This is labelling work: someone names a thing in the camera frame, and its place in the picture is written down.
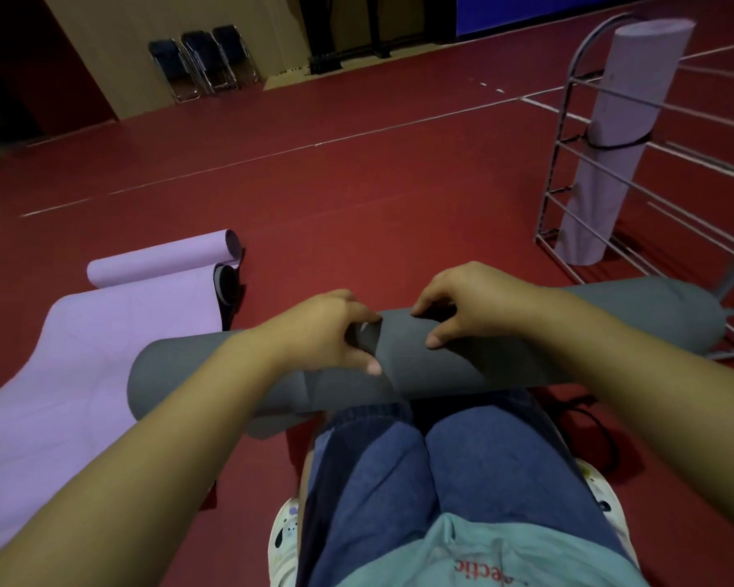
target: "unrolled yoga mat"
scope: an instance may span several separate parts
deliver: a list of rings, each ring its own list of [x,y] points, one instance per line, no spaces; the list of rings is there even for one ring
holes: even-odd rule
[[[695,23],[683,18],[651,20],[615,31],[604,77],[599,84],[626,95],[663,102]],[[632,180],[659,109],[599,92],[587,129],[587,157]],[[628,186],[584,160],[579,162],[568,210],[603,238],[615,228]],[[555,253],[572,265],[592,265],[604,257],[606,245],[564,214]]]
[[[704,353],[723,338],[720,304],[686,282],[633,278],[566,290],[692,352]],[[382,364],[381,377],[348,369],[287,375],[259,404],[248,432],[265,438],[318,410],[571,381],[549,356],[520,338],[465,338],[430,351],[424,339],[436,321],[414,318],[410,309],[382,315],[381,324],[356,331],[356,344]],[[128,404],[136,418],[159,404],[233,333],[237,332],[160,340],[141,351],[128,379]]]
[[[240,257],[231,231],[107,257],[88,267],[101,289],[52,306],[35,352],[0,388],[0,548],[135,423],[127,377],[147,344],[230,327],[217,296],[234,297],[238,282],[218,264]]]

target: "forearm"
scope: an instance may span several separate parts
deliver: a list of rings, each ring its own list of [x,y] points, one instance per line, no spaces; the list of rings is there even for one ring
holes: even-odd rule
[[[0,585],[155,585],[266,389],[272,350],[239,334],[71,480],[0,553]]]
[[[734,522],[734,370],[563,291],[528,336]]]

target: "fingernail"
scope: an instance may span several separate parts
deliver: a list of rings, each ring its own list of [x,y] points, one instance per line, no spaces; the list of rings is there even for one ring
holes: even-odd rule
[[[367,374],[368,375],[378,376],[382,372],[383,372],[383,369],[381,368],[380,363],[377,360],[374,360],[370,364],[367,364]]]

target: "hand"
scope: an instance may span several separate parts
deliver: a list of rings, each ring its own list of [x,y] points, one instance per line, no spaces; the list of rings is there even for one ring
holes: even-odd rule
[[[333,290],[299,303],[254,331],[264,337],[265,345],[281,351],[286,372],[343,367],[380,375],[375,357],[345,341],[348,325],[380,319],[350,290]]]
[[[428,348],[438,348],[465,335],[523,335],[546,303],[547,293],[548,289],[471,261],[432,278],[411,315],[421,315],[433,304],[456,305],[456,315],[427,336]]]

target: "black folding chair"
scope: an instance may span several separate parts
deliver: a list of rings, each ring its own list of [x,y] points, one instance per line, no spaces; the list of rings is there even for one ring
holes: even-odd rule
[[[166,78],[171,95],[176,102],[192,101],[201,96],[196,79],[174,39],[150,41],[147,45],[155,65]]]
[[[181,41],[208,93],[212,95],[217,90],[235,88],[236,78],[223,60],[220,48],[211,34],[203,30],[193,30],[184,33]]]
[[[220,48],[221,55],[234,76],[235,81],[240,84],[254,84],[258,81],[253,58],[247,51],[245,42],[234,25],[218,26],[212,29],[212,36]]]

